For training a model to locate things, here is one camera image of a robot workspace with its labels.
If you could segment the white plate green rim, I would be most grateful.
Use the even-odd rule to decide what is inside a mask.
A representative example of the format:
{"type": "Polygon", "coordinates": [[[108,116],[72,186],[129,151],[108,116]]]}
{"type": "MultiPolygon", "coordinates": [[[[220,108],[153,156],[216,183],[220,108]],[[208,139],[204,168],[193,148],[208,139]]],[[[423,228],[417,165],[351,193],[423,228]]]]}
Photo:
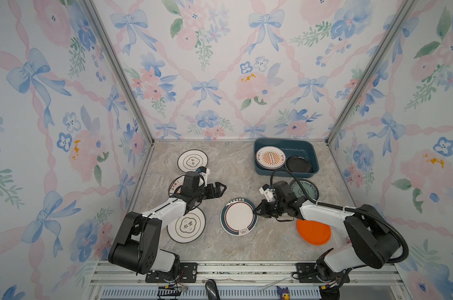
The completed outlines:
{"type": "Polygon", "coordinates": [[[232,236],[249,234],[257,224],[255,205],[249,199],[238,197],[226,203],[221,210],[220,224],[232,236]]]}

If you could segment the black plate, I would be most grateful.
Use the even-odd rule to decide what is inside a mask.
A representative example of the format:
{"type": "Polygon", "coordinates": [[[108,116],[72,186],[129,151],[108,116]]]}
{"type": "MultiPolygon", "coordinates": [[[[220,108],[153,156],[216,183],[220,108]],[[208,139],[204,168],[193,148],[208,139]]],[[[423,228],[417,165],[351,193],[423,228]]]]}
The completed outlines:
{"type": "Polygon", "coordinates": [[[285,166],[292,173],[310,173],[313,170],[313,164],[301,156],[290,156],[286,160],[285,166]]]}

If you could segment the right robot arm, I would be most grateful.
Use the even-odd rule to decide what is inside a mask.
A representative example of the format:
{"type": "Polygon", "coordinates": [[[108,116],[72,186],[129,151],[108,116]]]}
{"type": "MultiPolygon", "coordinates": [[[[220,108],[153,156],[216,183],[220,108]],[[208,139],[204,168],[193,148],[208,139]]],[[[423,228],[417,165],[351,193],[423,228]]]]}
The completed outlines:
{"type": "Polygon", "coordinates": [[[280,181],[264,185],[263,196],[255,215],[280,220],[283,215],[313,221],[343,230],[350,244],[324,252],[315,263],[314,275],[322,282],[368,266],[380,269],[389,263],[404,261],[409,247],[404,237],[370,205],[346,207],[316,201],[308,195],[297,196],[288,183],[280,181]]]}

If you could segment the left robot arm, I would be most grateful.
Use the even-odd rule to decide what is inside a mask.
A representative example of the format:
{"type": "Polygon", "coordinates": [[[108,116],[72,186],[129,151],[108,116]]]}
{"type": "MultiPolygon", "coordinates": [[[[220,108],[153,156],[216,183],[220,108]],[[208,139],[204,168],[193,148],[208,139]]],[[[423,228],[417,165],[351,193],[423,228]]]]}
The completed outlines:
{"type": "Polygon", "coordinates": [[[180,275],[180,256],[159,248],[161,231],[202,201],[221,198],[226,190],[221,182],[208,183],[204,171],[187,172],[183,184],[166,202],[147,212],[126,214],[110,248],[108,262],[136,274],[152,272],[166,280],[176,280],[180,275]]]}

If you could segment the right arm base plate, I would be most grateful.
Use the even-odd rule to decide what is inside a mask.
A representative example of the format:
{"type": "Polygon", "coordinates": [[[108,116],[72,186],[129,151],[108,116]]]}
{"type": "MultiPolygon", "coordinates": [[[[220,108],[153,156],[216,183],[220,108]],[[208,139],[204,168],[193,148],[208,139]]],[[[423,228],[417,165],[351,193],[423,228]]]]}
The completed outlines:
{"type": "Polygon", "coordinates": [[[327,271],[326,267],[318,267],[316,262],[298,262],[295,264],[296,271],[291,275],[294,280],[300,283],[322,283],[327,285],[350,282],[346,271],[334,273],[327,271]]]}

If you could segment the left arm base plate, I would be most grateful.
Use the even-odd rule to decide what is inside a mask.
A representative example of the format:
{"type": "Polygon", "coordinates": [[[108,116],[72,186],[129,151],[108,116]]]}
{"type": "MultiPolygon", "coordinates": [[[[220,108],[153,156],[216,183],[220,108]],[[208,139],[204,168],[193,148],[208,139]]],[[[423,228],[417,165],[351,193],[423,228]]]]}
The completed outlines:
{"type": "Polygon", "coordinates": [[[198,275],[198,264],[196,262],[180,262],[174,264],[168,272],[150,271],[146,274],[146,283],[195,283],[198,275]]]}

